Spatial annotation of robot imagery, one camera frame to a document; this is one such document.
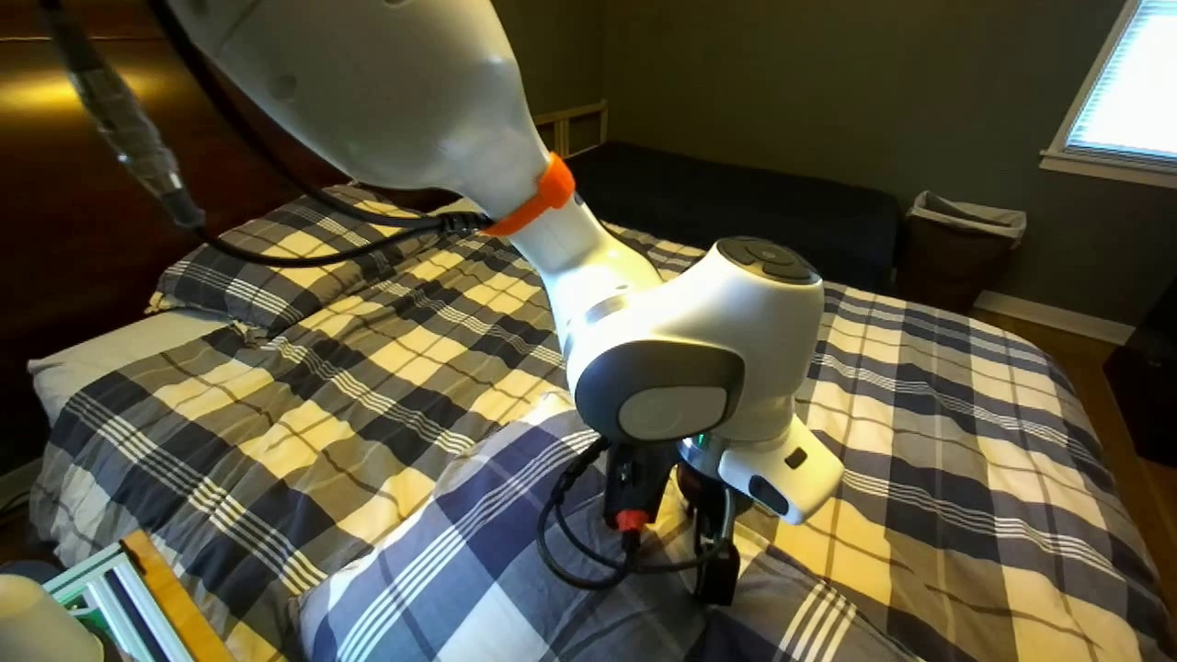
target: white robotic arm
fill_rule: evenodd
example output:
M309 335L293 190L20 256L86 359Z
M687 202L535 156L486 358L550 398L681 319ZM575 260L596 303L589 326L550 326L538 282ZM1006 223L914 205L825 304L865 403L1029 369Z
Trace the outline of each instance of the white robotic arm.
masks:
M681 278L575 200L491 0L174 0L192 39L282 130L380 186L450 186L505 218L545 278L565 386L605 439L681 441L700 473L798 523L844 462L794 419L820 276L725 239Z

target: floor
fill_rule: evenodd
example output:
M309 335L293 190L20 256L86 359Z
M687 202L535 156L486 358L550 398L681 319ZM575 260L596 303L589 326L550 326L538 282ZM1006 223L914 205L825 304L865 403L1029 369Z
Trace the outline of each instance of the floor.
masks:
M1024 322L1024 319L1009 319L1009 316L991 316L991 313L977 313L977 316L1039 343L1076 379L1077 398L1084 400L1091 427L1102 439L1102 461L1117 479L1121 500L1133 512L1150 547L1150 559L1159 561L1163 592L1175 609L1177 606L1177 507L1175 507L1177 466L1163 466L1133 452L1133 433L1125 431L1115 392L1102 379L1102 359L1115 344ZM47 559L44 547L33 541L24 512L8 512L8 515L0 512L0 561L13 561L13 559Z

